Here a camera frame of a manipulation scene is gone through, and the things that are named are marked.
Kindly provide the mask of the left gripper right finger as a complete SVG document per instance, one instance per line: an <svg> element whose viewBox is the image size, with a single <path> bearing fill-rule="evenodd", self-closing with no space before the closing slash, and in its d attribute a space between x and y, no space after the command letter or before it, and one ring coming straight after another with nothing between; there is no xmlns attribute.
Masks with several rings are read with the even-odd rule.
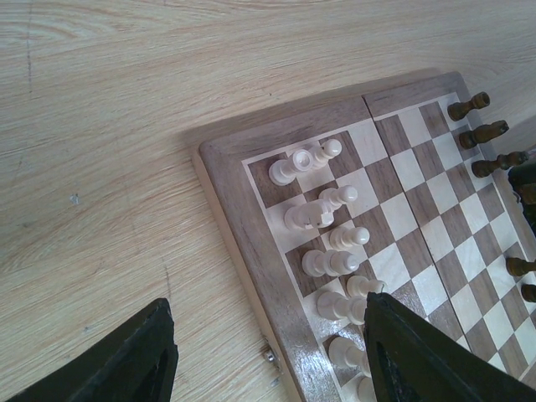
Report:
<svg viewBox="0 0 536 402"><path fill-rule="evenodd" d="M378 401L535 400L388 293L368 294L363 336Z"/></svg>

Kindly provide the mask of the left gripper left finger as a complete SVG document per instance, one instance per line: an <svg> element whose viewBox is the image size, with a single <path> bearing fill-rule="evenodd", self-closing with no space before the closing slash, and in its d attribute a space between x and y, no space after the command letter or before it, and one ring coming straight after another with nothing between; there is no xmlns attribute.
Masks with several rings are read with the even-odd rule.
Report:
<svg viewBox="0 0 536 402"><path fill-rule="evenodd" d="M157 298L11 401L169 401L178 366L168 299Z"/></svg>

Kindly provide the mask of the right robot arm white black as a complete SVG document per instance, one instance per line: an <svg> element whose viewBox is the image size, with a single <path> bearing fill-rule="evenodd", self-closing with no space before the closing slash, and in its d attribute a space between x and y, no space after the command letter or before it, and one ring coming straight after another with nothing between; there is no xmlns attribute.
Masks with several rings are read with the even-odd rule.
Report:
<svg viewBox="0 0 536 402"><path fill-rule="evenodd" d="M508 181L523 207L523 215L535 232L535 157L512 167L508 171Z"/></svg>

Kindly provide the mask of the wooden chess board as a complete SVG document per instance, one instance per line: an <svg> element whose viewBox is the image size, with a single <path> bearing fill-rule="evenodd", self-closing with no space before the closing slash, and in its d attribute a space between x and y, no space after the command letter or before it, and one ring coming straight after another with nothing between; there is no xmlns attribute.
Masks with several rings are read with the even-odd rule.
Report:
<svg viewBox="0 0 536 402"><path fill-rule="evenodd" d="M508 257L533 260L535 245L515 207L507 177L472 173L489 144L460 146L482 125L470 112L453 121L447 107L468 101L461 75L385 80L348 87L324 100L299 100L255 118L220 122L193 155L199 179L239 272L281 382L293 401L355 401L359 367L332 364L335 337L363 345L360 325L317 311L328 291L349 297L347 280L384 281L386 291L482 360L517 379L535 369L535 306L521 295L534 273L517 278ZM275 185L269 168L330 139L342 152L320 169ZM286 227L286 211L351 185L356 201L333 211L325 228ZM364 227L369 242L347 251L359 268L312 277L309 250L334 250L337 227Z"/></svg>

